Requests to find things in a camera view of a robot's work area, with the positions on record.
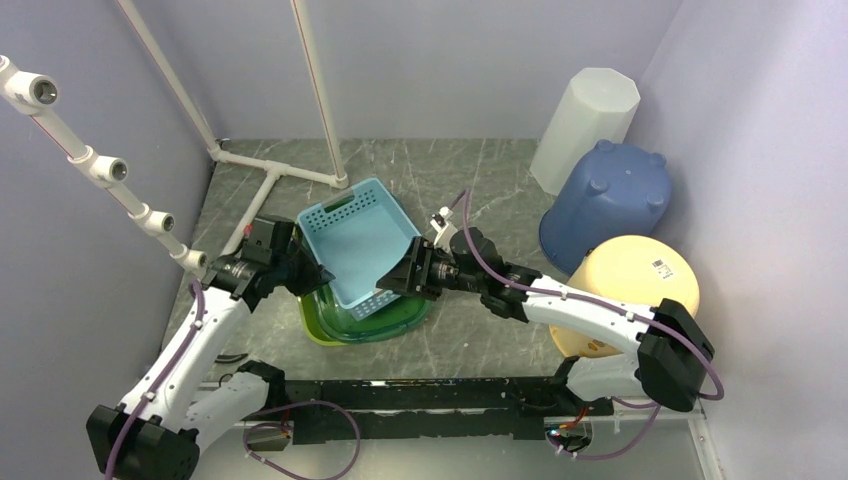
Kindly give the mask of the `light blue perforated basket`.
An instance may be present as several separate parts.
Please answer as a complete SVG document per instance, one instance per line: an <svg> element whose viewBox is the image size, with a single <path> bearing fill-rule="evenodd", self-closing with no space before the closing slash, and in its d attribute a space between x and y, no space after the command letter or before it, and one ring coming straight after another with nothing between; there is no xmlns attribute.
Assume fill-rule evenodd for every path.
<svg viewBox="0 0 848 480"><path fill-rule="evenodd" d="M420 235L405 209L377 178L363 180L297 217L315 259L334 279L338 306L361 321L397 300L377 281Z"/></svg>

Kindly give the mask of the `blue bucket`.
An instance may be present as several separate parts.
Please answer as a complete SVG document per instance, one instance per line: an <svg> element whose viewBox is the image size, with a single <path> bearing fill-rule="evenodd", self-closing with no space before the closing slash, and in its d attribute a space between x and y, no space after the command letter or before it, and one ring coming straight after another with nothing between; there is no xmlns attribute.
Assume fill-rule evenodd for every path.
<svg viewBox="0 0 848 480"><path fill-rule="evenodd" d="M671 199L664 155L600 140L580 158L542 216L541 251L554 267L571 275L601 243L623 235L650 235Z"/></svg>

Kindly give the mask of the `cream cartoon bucket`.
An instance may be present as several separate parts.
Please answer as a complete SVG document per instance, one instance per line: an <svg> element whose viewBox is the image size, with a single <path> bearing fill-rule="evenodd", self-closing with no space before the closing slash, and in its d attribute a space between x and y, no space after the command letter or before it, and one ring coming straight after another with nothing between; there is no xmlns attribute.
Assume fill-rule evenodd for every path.
<svg viewBox="0 0 848 480"><path fill-rule="evenodd" d="M567 285L625 303L657 305L668 298L691 316L701 300L688 262L668 245L639 235L618 236L592 249Z"/></svg>

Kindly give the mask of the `white octagonal bin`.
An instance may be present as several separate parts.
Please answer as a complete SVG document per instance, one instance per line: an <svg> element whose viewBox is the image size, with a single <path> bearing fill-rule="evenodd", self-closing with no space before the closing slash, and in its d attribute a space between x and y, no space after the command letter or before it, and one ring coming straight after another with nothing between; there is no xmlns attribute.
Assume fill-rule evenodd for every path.
<svg viewBox="0 0 848 480"><path fill-rule="evenodd" d="M542 190L559 194L577 162L598 141L622 142L640 101L636 82L612 68L587 67L575 74L529 168Z"/></svg>

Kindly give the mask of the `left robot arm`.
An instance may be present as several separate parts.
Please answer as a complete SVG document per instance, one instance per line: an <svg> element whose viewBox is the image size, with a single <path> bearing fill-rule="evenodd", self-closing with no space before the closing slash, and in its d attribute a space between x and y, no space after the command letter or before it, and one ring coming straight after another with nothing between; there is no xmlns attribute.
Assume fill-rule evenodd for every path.
<svg viewBox="0 0 848 480"><path fill-rule="evenodd" d="M233 424L256 413L279 417L289 396L283 370L261 361L239 367L228 386L195 395L238 325L282 287L310 294L332 276L293 220L258 216L232 254L190 284L194 304L152 367L114 407L86 422L98 469L107 479L188 479L201 454Z"/></svg>

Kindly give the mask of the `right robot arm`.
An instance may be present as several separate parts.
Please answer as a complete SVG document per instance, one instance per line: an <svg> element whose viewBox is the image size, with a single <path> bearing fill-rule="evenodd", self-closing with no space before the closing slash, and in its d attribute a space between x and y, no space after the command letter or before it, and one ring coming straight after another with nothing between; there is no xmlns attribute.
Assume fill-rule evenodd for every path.
<svg viewBox="0 0 848 480"><path fill-rule="evenodd" d="M475 293L498 317L572 330L616 349L612 356L564 360L562 381L550 391L564 415L601 398L645 397L689 412L699 400L725 396L712 365L714 347L682 304L668 298L656 305L628 303L570 287L504 260L477 228L454 234L447 249L414 237L376 285L430 301L446 290Z"/></svg>

